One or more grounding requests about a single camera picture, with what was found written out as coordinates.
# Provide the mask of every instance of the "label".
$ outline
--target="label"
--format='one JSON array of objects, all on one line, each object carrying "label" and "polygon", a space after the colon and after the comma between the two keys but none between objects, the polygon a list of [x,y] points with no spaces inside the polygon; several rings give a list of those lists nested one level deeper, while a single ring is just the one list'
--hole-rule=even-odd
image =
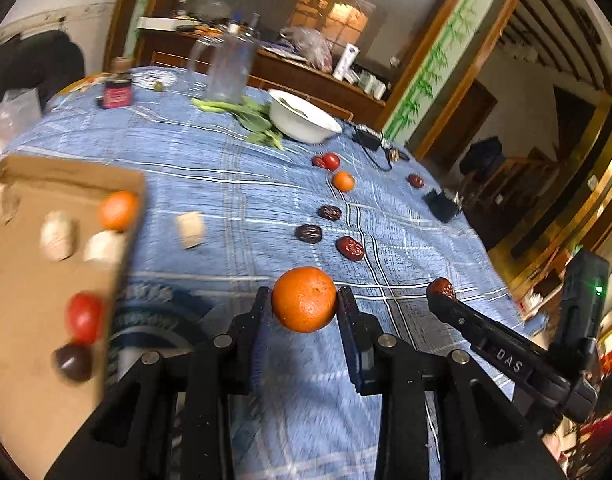
[{"label": "label", "polygon": [[522,361],[514,352],[500,345],[489,344],[484,350],[491,357],[490,362],[502,373],[519,377],[523,380],[532,372],[532,366]]},{"label": "label", "polygon": [[132,104],[132,86],[126,85],[120,88],[104,88],[102,101],[104,108],[119,108]]}]

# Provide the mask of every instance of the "plaid tablecloth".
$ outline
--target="plaid tablecloth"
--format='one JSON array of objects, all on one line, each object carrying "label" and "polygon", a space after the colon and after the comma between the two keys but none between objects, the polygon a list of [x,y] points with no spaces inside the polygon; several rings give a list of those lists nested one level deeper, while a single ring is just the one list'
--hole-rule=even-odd
[{"label": "plaid tablecloth", "polygon": [[[467,348],[428,310],[424,290],[438,276],[462,301],[520,329],[515,305],[465,218],[441,224],[423,202],[435,183],[420,164],[379,171],[348,130],[320,146],[286,139],[283,152],[252,145],[230,115],[190,105],[184,88],[182,79],[164,92],[135,88],[134,104],[113,110],[96,106],[99,86],[68,94],[8,147],[146,174],[148,211],[116,312],[111,379],[143,348],[187,349],[202,332],[222,332],[249,310],[259,286],[300,266],[319,267],[337,286],[350,286],[361,310],[423,351]],[[257,89],[248,94],[269,98]],[[311,165],[314,154],[328,151],[355,176],[352,192],[339,192],[330,173]],[[422,175],[426,187],[409,186],[409,173]],[[342,219],[318,218],[324,204],[339,206]],[[207,239],[185,251],[174,219],[192,210],[204,216]],[[294,229],[305,223],[322,227],[321,243],[295,239]],[[343,235],[364,245],[362,261],[337,253],[334,241]],[[336,321],[308,335],[273,322],[267,357],[260,390],[232,416],[238,478],[372,479],[381,400],[355,393]],[[508,379],[484,368],[510,394]],[[432,478],[439,478],[432,402],[426,411]]]}]

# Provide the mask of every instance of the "plate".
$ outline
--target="plate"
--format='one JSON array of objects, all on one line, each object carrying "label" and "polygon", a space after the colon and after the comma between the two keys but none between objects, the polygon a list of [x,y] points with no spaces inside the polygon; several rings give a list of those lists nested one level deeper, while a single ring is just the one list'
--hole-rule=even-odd
[{"label": "plate", "polygon": [[132,76],[132,84],[147,90],[154,90],[157,81],[164,88],[169,88],[177,82],[177,75],[170,70],[144,70]]}]

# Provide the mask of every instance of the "clear bottle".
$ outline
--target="clear bottle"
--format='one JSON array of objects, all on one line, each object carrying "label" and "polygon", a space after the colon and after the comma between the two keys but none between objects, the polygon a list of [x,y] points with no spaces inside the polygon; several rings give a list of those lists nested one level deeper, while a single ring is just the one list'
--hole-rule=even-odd
[{"label": "clear bottle", "polygon": [[259,14],[254,14],[248,27],[237,23],[228,26],[212,56],[205,100],[232,104],[241,101],[259,48],[258,23]]}]

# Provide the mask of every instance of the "cardboard tray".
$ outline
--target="cardboard tray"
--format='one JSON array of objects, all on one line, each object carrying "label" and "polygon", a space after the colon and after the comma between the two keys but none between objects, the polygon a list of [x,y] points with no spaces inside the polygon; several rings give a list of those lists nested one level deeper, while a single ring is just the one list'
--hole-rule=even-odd
[{"label": "cardboard tray", "polygon": [[[101,398],[113,298],[143,217],[146,184],[139,171],[23,155],[1,160],[0,182],[12,184],[20,199],[16,216],[0,223],[0,441],[30,480],[41,480]],[[84,263],[84,245],[102,230],[100,202],[122,189],[140,203],[122,264]],[[40,228],[52,210],[78,223],[76,252],[62,262],[39,250]],[[52,352],[70,339],[65,308],[81,290],[104,298],[106,320],[94,347],[93,379],[73,384],[53,368]]]}]

